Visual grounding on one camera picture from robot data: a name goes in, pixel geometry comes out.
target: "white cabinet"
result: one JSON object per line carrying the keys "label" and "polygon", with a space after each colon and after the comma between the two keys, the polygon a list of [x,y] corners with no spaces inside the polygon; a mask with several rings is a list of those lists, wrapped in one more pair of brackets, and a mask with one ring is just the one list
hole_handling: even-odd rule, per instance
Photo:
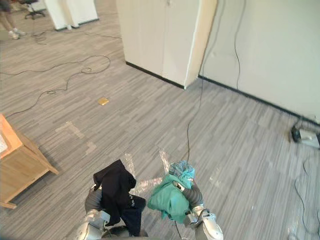
{"label": "white cabinet", "polygon": [[126,62],[180,87],[190,85],[199,73],[216,0],[116,3]]}

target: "white panel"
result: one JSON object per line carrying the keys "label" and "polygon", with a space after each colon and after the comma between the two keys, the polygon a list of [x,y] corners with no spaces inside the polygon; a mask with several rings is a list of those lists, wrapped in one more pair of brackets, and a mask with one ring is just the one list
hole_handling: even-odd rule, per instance
{"label": "white panel", "polygon": [[165,0],[139,0],[141,67],[162,75],[165,45]]}
{"label": "white panel", "polygon": [[117,0],[124,57],[127,62],[141,66],[139,41],[139,0]]}
{"label": "white panel", "polygon": [[199,0],[166,0],[163,77],[184,85],[199,10]]}
{"label": "white panel", "polygon": [[125,60],[162,75],[165,0],[118,0]]}
{"label": "white panel", "polygon": [[98,14],[94,0],[63,0],[66,2],[75,25],[97,20]]}
{"label": "white panel", "polygon": [[63,10],[63,6],[58,0],[44,0],[46,9],[50,14],[56,30],[63,29],[67,26],[67,19]]}
{"label": "white panel", "polygon": [[[223,1],[220,31],[215,46],[206,53],[204,76],[236,88],[234,38],[244,1],[219,1],[209,46]],[[241,65],[239,90],[320,119],[319,9],[318,0],[247,0],[236,44]]]}

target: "teal cloth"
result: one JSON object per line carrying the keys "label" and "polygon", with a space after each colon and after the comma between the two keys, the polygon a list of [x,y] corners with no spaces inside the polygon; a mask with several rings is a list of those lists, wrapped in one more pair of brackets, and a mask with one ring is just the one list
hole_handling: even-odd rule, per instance
{"label": "teal cloth", "polygon": [[148,208],[161,211],[163,219],[168,216],[182,224],[186,217],[185,213],[189,210],[189,201],[172,182],[176,181],[185,188],[191,189],[193,183],[188,179],[193,179],[194,177],[194,168],[184,171],[179,178],[171,174],[166,175],[162,183],[153,190],[147,203]]}

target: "person's leg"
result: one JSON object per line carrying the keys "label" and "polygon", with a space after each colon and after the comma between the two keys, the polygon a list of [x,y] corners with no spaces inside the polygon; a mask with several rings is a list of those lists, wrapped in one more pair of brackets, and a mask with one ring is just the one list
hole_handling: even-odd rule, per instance
{"label": "person's leg", "polygon": [[0,13],[0,22],[2,23],[3,27],[8,31],[9,36],[13,39],[19,39],[19,35],[14,32],[13,29],[11,29],[11,26],[7,22],[7,18],[5,16],[5,13],[2,11]]}
{"label": "person's leg", "polygon": [[0,13],[1,16],[0,16],[0,23],[2,23],[3,27],[5,28],[5,30],[7,30],[8,32],[11,30],[7,20],[6,20],[6,17],[5,17],[5,14],[3,12]]}
{"label": "person's leg", "polygon": [[12,15],[11,15],[11,12],[5,12],[4,15],[5,15],[7,21],[12,26],[14,33],[16,33],[16,34],[18,34],[20,36],[26,35],[26,33],[24,31],[18,30],[16,28],[16,24],[15,24],[15,21],[14,21]]}
{"label": "person's leg", "polygon": [[15,24],[14,19],[11,16],[11,12],[8,12],[8,11],[4,12],[4,16],[5,16],[6,20],[8,21],[8,23],[12,26],[12,28],[15,29],[16,24]]}

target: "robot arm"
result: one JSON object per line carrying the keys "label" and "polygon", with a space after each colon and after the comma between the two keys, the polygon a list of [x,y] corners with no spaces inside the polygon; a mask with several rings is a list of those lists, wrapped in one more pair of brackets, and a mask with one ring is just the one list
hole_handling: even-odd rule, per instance
{"label": "robot arm", "polygon": [[191,211],[184,219],[186,228],[195,230],[196,240],[223,240],[224,234],[216,222],[216,215],[204,207],[204,200],[200,189],[194,183],[191,189],[183,187],[178,182],[173,185],[179,189],[190,203]]}

